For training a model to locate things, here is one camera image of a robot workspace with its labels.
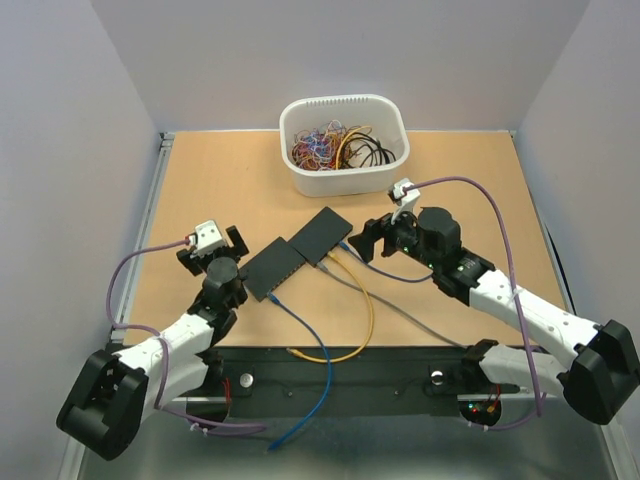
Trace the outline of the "black network switch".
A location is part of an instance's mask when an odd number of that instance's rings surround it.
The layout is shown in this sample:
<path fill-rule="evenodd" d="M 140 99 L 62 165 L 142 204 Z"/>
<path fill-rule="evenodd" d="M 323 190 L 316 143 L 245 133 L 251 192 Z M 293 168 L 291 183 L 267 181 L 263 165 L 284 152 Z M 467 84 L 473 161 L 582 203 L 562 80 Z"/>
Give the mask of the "black network switch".
<path fill-rule="evenodd" d="M 278 237 L 240 268 L 244 286 L 258 302 L 294 274 L 305 258 Z"/>
<path fill-rule="evenodd" d="M 289 241 L 311 266 L 316 266 L 353 229 L 353 225 L 330 207 L 321 209 Z"/>

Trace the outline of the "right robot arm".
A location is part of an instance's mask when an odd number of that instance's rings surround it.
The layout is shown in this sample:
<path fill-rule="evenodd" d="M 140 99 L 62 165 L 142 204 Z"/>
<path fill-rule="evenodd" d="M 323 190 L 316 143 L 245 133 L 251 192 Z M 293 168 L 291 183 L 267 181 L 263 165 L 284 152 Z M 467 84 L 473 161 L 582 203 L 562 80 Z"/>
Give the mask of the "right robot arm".
<path fill-rule="evenodd" d="M 364 262 L 403 253 L 428 267 L 438 289 L 519 330 L 522 349 L 476 344 L 460 366 L 472 390 L 510 384 L 561 396 L 584 419 L 607 425 L 639 387 L 639 356 L 628 328 L 577 317 L 513 283 L 491 262 L 465 248 L 461 227 L 440 207 L 368 220 L 349 238 Z"/>

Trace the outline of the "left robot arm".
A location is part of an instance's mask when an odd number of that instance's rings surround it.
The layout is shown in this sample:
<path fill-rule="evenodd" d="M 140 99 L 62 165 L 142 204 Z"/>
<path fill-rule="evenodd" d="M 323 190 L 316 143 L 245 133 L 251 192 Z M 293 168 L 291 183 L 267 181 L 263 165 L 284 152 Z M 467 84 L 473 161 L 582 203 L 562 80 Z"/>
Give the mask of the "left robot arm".
<path fill-rule="evenodd" d="M 129 447 L 141 424 L 190 390 L 210 394 L 223 371 L 206 353 L 226 337 L 248 295 L 239 271 L 249 252 L 235 226 L 213 220 L 175 242 L 178 261 L 204 277 L 193 303 L 173 324 L 132 347 L 104 349 L 85 361 L 56 418 L 56 426 L 105 460 Z"/>

